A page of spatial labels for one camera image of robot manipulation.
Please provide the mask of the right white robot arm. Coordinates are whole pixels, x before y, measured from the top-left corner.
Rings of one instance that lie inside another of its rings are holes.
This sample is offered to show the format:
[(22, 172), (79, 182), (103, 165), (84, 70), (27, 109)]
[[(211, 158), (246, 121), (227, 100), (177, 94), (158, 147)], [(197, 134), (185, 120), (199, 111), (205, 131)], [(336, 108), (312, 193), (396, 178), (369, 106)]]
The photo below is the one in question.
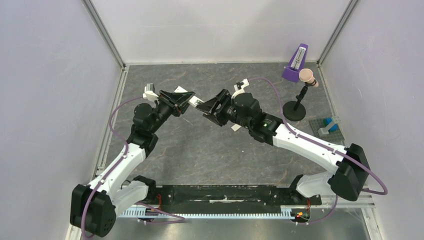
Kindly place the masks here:
[(293, 180), (288, 191), (293, 203), (302, 204), (315, 195), (337, 195), (351, 202), (359, 198), (369, 175), (356, 164), (369, 167), (361, 146), (332, 144), (284, 124), (281, 118), (262, 111), (259, 101), (247, 92), (232, 97), (223, 89), (208, 101), (195, 100), (194, 105), (221, 127), (234, 123), (256, 141), (292, 151), (324, 168), (325, 172), (301, 174)]

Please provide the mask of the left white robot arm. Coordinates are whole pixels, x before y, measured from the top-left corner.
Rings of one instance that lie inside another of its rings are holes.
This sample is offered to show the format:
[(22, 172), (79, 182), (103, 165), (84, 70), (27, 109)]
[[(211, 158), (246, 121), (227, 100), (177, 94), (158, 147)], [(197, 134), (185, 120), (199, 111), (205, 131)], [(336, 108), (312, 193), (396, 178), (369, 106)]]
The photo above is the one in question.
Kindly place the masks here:
[(146, 91), (142, 99), (148, 101), (134, 108), (129, 136), (125, 138), (110, 128), (123, 141), (121, 152), (100, 175), (87, 184), (77, 184), (71, 193), (70, 224), (80, 228), (83, 237), (106, 236), (117, 217), (131, 205), (156, 200), (152, 179), (138, 176), (125, 188), (121, 184), (154, 150), (159, 139), (156, 131), (170, 116), (183, 115), (194, 96), (193, 91)]

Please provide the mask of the white remote battery cover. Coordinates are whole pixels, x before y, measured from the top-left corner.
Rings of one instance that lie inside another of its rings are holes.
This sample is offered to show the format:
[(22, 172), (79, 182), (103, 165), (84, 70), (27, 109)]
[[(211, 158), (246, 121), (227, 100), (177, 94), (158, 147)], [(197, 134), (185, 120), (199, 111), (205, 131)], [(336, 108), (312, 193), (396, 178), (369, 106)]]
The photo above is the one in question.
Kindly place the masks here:
[(232, 127), (231, 127), (231, 129), (234, 131), (234, 132), (236, 132), (238, 129), (240, 129), (241, 128), (241, 126), (240, 125), (238, 125), (238, 124), (234, 124)]

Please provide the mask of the white remote control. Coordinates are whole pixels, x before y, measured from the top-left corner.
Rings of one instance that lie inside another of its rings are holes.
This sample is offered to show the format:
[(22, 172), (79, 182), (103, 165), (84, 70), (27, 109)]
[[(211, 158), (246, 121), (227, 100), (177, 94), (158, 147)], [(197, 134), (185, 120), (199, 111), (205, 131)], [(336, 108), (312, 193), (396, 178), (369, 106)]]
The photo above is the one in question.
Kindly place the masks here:
[[(188, 91), (186, 89), (184, 89), (181, 86), (177, 86), (174, 90), (175, 93), (187, 93)], [(198, 98), (195, 94), (193, 96), (191, 96), (188, 100), (188, 103), (192, 106), (192, 107), (197, 107), (198, 105), (204, 103), (204, 101), (200, 98)]]

